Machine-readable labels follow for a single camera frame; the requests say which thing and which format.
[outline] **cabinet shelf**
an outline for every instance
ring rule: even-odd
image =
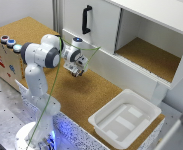
[[[135,38],[116,53],[169,82],[172,82],[181,60],[140,38]]]

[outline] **black drawer handle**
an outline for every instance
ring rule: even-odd
[[[83,10],[83,25],[82,25],[82,30],[83,34],[89,33],[91,30],[87,28],[87,12],[92,10],[92,7],[87,5],[87,8]]]

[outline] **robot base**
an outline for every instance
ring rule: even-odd
[[[27,150],[28,142],[26,142],[25,138],[27,137],[30,130],[34,127],[34,125],[35,125],[35,122],[26,124],[17,132],[16,138],[15,138],[15,150]],[[61,140],[61,138],[55,138],[55,143],[60,144],[60,142],[61,142],[60,140]],[[40,150],[40,148],[38,146],[35,148],[32,148],[29,146],[28,150]]]

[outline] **black door handle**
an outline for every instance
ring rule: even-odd
[[[87,5],[87,8],[83,10],[83,24],[82,24],[82,30],[83,34],[89,33],[91,30],[87,28],[87,12],[92,10],[92,7]]]

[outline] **white wall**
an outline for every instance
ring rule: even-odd
[[[0,27],[27,16],[53,29],[52,0],[0,0]]]
[[[174,89],[168,91],[164,102],[183,112],[183,80]]]

